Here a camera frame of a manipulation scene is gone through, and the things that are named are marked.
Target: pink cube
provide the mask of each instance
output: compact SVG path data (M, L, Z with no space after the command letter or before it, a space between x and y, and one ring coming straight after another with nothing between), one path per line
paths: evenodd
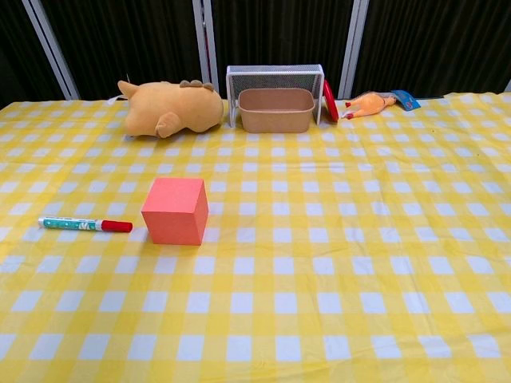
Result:
M154 243L200 245L208 220L204 180L156 178L142 215Z

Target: stuffed animal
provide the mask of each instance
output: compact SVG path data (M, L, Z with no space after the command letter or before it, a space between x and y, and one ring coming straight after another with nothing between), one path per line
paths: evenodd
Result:
M183 128L204 132L219 124L224 103L210 83L198 80L134 85L117 83L129 100L125 131L130 136L168 137Z
M380 113L388 105L394 105L395 102L396 96L392 93L364 93L346 103L347 108L350 106L356 106L358 107L358 110L355 112L347 110L343 114L343 118L346 117L350 120L353 117L369 116L370 114Z

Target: red lid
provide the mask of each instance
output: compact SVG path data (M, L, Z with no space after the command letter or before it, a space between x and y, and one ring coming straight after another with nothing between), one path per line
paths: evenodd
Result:
M101 223L101 229L103 231L118 231L122 233L129 233L133 229L131 222L119 222L119 221L106 221Z
M323 82L323 95L327 100L327 108L330 113L330 118L337 122L339 120L339 113L337 112L337 105L335 104L334 94L332 93L332 89L330 88L330 84L328 84L327 79Z

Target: tablecloth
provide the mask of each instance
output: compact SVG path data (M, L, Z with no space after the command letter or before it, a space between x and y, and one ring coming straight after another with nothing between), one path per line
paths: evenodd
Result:
M511 95L421 104L166 140L125 101L3 109L0 381L511 381ZM202 246L148 238L162 176L204 179Z

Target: basket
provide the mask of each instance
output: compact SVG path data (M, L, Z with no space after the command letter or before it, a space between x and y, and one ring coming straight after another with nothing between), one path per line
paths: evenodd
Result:
M314 107L312 94L305 89L246 89L240 93L241 120L250 133L306 132Z

